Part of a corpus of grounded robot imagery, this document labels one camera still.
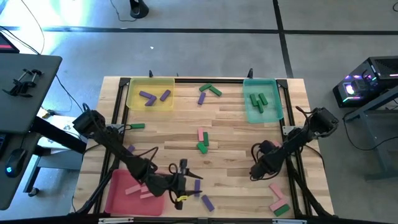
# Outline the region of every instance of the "pink bin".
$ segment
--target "pink bin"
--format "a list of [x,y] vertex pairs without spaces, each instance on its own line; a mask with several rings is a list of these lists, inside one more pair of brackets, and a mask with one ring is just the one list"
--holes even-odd
[[105,212],[118,215],[161,215],[164,209],[163,195],[140,199],[140,190],[126,195],[125,190],[137,184],[128,170],[113,171]]

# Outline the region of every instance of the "yellow bin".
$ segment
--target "yellow bin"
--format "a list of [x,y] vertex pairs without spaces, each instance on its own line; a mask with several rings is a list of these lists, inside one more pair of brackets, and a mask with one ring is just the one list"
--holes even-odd
[[[174,86],[174,78],[132,78],[126,105],[135,111],[171,111],[174,105]],[[171,93],[165,101],[161,101],[160,97],[166,90]],[[148,98],[140,96],[140,91],[156,96],[155,103],[145,106]]]

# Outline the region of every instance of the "wooden table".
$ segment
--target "wooden table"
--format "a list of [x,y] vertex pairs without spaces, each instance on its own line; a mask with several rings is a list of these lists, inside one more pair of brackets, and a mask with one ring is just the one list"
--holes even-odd
[[[119,79],[120,77],[105,77],[99,96],[96,110],[106,118],[107,123],[110,123],[113,115]],[[287,81],[295,124],[302,126],[304,117],[294,107],[299,106],[305,111],[310,111],[304,81]],[[215,211],[210,213],[201,200],[190,197],[184,202],[183,210],[178,211],[174,209],[167,196],[162,217],[274,218],[269,205],[276,202],[277,197],[268,187],[273,182],[281,187],[292,207],[285,165],[280,174],[271,180],[249,180],[249,168],[254,164],[250,155],[251,146],[266,139],[281,142],[280,124],[246,122],[242,84],[214,84],[223,95],[217,97],[207,94],[205,103],[198,106],[200,86],[202,83],[176,83],[174,110],[171,112],[129,111],[127,124],[145,123],[146,128],[126,132],[124,146],[133,144],[136,153],[159,146],[154,162],[160,170],[167,170],[170,163],[178,163],[180,159],[187,158],[191,171],[204,178],[201,190],[216,207]],[[126,92],[124,91],[122,102],[125,102]],[[280,93],[284,99],[283,91],[280,90]],[[282,106],[288,124],[284,100]],[[124,103],[119,110],[118,123],[121,122],[123,108]],[[210,146],[208,154],[205,155],[196,148],[198,127],[203,127],[209,133]],[[94,144],[96,143],[90,141],[87,147]],[[309,145],[318,150],[316,141]],[[104,152],[104,147],[100,146],[84,156],[74,198],[77,209],[86,202],[98,185]],[[322,160],[306,148],[302,153],[302,159],[308,188],[326,211],[333,213]],[[121,163],[119,168],[125,169],[126,166]],[[193,179],[187,178],[188,189],[193,189],[193,182]],[[298,186],[297,189],[300,208],[304,211],[302,194]],[[104,210],[108,191],[109,184],[103,194],[101,211]],[[281,217],[294,217],[292,209]]]

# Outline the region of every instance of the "wheel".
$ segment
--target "wheel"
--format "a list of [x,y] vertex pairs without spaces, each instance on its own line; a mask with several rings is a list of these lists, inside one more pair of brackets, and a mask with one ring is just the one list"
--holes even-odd
[[29,192],[27,195],[30,196],[30,197],[33,197],[33,196],[37,195],[39,192],[40,192],[40,190],[34,187],[32,189],[32,191]]

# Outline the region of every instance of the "green block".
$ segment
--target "green block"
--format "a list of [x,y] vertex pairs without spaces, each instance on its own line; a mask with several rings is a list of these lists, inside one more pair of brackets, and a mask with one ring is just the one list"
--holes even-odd
[[257,102],[257,100],[256,100],[256,96],[255,96],[254,93],[250,94],[250,100],[251,100],[251,104],[252,104],[253,106],[257,106],[257,105],[259,104],[259,103]]
[[263,93],[260,93],[260,94],[259,94],[259,98],[260,98],[260,100],[261,100],[261,102],[262,102],[262,104],[263,104],[264,106],[268,104],[267,98],[266,98],[266,96],[264,96]]
[[223,94],[221,91],[217,90],[214,86],[210,87],[210,91],[212,91],[217,96],[221,96],[221,94]]
[[131,129],[145,128],[145,124],[130,124]]
[[259,112],[260,112],[260,113],[263,113],[263,112],[264,112],[264,109],[262,108],[262,103],[261,103],[261,101],[260,101],[260,100],[257,100],[257,103],[258,103],[258,107],[259,107]]
[[200,88],[199,88],[199,90],[200,91],[205,91],[205,90],[207,90],[208,88],[210,88],[211,87],[211,83],[207,83],[207,84],[204,84],[203,86],[201,86]]
[[209,133],[203,133],[203,140],[205,146],[209,146]]
[[278,208],[277,210],[274,211],[274,214],[276,215],[276,217],[282,215],[283,213],[289,211],[290,207],[288,204]]
[[201,151],[202,154],[206,154],[207,153],[207,148],[206,146],[203,144],[203,142],[199,142],[197,144],[198,149]]

